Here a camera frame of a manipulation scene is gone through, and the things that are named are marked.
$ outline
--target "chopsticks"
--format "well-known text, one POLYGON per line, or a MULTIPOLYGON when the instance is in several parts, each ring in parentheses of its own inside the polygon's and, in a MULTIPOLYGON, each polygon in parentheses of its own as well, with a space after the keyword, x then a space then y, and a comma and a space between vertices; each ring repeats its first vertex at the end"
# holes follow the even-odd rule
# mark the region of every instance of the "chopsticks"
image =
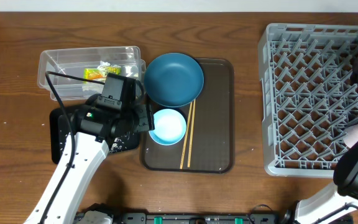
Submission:
POLYGON ((183 168, 183 161, 185 159, 186 143, 187 143, 187 135, 188 135, 188 132, 189 132, 190 119, 191 119, 191 117, 193 117, 193 119, 191 120, 189 156, 188 156, 188 160, 187 160, 187 167, 190 167, 191 147, 193 145, 193 129, 194 129, 195 111, 196 111, 196 100, 194 100, 193 102, 190 103, 189 114, 187 116, 187 127, 186 127, 186 134, 185 134, 185 142, 183 143, 183 150, 181 152, 180 169, 183 168))
POLYGON ((187 167, 190 167, 190 161, 191 161, 191 147, 193 145, 193 129, 194 129, 194 119, 195 119, 195 113, 196 113, 196 100, 194 99, 193 104, 193 119, 191 120, 191 130, 190 130, 190 142, 189 142, 189 158, 187 160, 187 167))

